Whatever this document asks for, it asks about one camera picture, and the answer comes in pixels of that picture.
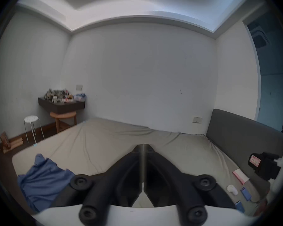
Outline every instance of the smartphone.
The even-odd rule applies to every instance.
[[[236,209],[239,210],[241,213],[244,213],[244,207],[241,201],[235,203]]]
[[[252,198],[252,196],[250,195],[250,193],[248,192],[248,190],[245,187],[243,187],[240,191],[242,192],[246,201],[249,201]]]

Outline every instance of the wooden stool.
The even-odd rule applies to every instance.
[[[67,126],[60,125],[60,119],[74,118],[75,125],[77,124],[77,113],[76,113],[76,111],[65,113],[65,114],[56,114],[54,112],[50,112],[50,116],[55,118],[55,125],[57,127],[57,133],[59,133],[60,131],[66,130],[67,128],[72,127],[71,125],[67,125]]]

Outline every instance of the wall switch plate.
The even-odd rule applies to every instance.
[[[202,122],[202,117],[195,117],[193,118],[193,123],[201,123]]]
[[[77,90],[82,91],[83,90],[83,85],[77,85]]]

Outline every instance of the mattress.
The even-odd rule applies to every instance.
[[[233,184],[238,191],[246,187],[252,201],[260,199],[250,181],[242,185],[233,175],[238,166],[204,135],[159,131],[100,118],[84,121],[22,150],[12,162],[17,175],[25,174],[36,154],[41,153],[74,174],[94,175],[107,171],[138,144],[151,145],[184,173],[213,176],[226,192]],[[241,192],[237,196],[227,193],[233,202],[242,202],[246,215],[254,214],[257,204],[246,201]]]

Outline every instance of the ceiling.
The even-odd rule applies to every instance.
[[[246,0],[19,0],[70,32],[103,21],[153,17],[214,33]]]

